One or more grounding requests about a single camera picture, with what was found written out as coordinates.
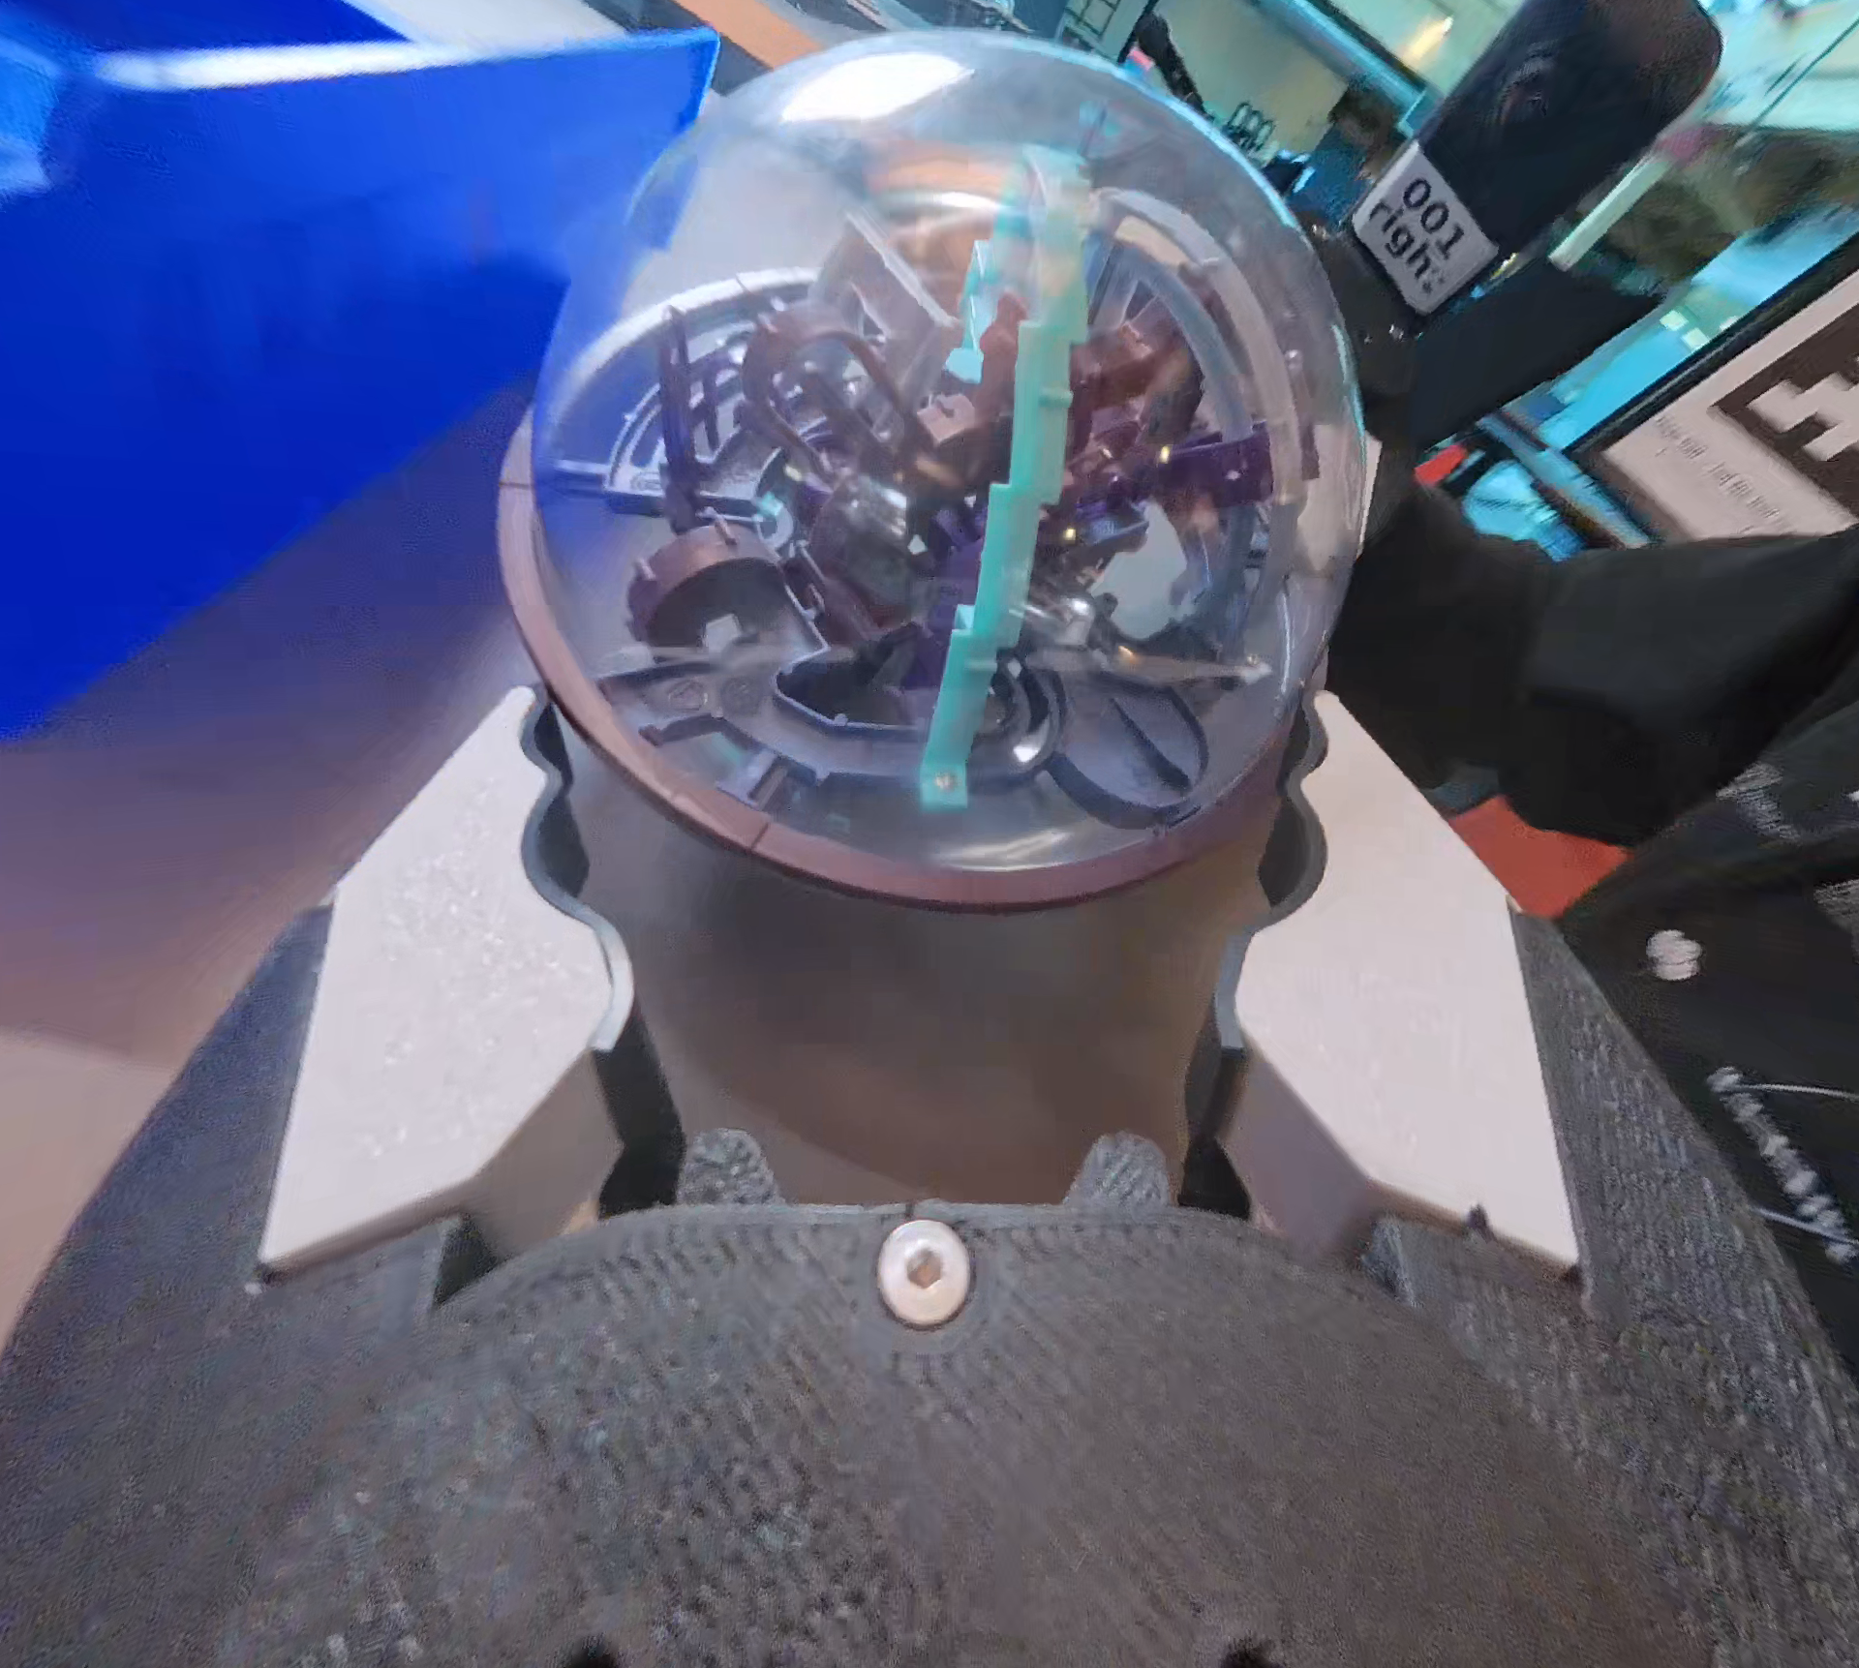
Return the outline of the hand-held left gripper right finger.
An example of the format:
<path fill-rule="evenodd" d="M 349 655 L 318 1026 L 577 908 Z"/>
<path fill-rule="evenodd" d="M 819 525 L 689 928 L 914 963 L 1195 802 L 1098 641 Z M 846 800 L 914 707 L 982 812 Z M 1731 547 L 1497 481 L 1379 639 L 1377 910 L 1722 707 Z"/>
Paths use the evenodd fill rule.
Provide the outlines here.
<path fill-rule="evenodd" d="M 1547 1272 L 1578 1261 L 1501 883 L 1334 697 L 1303 783 L 1313 887 L 1251 937 L 1222 1143 L 1253 1216 L 1350 1262 L 1385 1218 L 1478 1220 Z"/>

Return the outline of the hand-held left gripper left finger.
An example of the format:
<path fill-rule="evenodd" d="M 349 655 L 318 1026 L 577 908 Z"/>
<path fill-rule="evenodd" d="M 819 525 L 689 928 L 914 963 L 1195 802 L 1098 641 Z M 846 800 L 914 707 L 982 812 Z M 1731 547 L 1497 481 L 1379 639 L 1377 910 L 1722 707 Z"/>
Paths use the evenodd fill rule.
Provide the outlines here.
<path fill-rule="evenodd" d="M 571 1228 L 616 1166 L 597 1055 L 629 1021 L 631 966 L 531 866 L 540 713 L 507 694 L 337 885 L 265 1272 L 449 1218 L 506 1261 Z"/>

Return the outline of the clear maze ball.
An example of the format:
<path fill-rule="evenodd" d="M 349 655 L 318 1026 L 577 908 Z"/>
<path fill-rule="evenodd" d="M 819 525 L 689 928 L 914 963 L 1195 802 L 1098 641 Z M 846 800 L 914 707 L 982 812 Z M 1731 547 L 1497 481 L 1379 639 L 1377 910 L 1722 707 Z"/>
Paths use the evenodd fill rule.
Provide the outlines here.
<path fill-rule="evenodd" d="M 941 910 L 1267 827 L 1369 494 L 1288 206 L 992 32 L 715 101 L 573 279 L 527 448 L 506 587 L 581 746 L 726 852 Z"/>

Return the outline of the person's right forearm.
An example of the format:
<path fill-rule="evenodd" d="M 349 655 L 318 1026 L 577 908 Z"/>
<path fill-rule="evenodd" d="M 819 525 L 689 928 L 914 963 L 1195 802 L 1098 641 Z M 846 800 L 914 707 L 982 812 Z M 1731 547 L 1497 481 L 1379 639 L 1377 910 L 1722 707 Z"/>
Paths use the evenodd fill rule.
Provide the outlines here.
<path fill-rule="evenodd" d="M 1855 709 L 1857 533 L 1584 552 L 1377 485 L 1327 686 L 1418 785 L 1491 775 L 1536 829 L 1644 845 Z"/>

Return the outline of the person's black clothing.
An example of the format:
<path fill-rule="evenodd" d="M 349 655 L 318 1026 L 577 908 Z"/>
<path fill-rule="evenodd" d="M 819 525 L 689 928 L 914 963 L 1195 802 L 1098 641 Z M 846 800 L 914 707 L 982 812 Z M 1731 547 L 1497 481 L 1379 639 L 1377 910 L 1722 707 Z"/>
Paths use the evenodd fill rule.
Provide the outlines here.
<path fill-rule="evenodd" d="M 1768 763 L 1644 845 L 1561 934 L 1857 1361 L 1857 808 Z"/>

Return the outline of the blue plastic tray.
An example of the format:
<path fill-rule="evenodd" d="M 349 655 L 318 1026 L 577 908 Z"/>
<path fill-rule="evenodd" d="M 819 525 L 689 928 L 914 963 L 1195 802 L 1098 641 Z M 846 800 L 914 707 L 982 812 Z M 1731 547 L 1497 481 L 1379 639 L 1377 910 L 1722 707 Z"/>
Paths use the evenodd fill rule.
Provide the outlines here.
<path fill-rule="evenodd" d="M 358 0 L 2 0 L 4 738 L 546 353 L 719 43 Z"/>

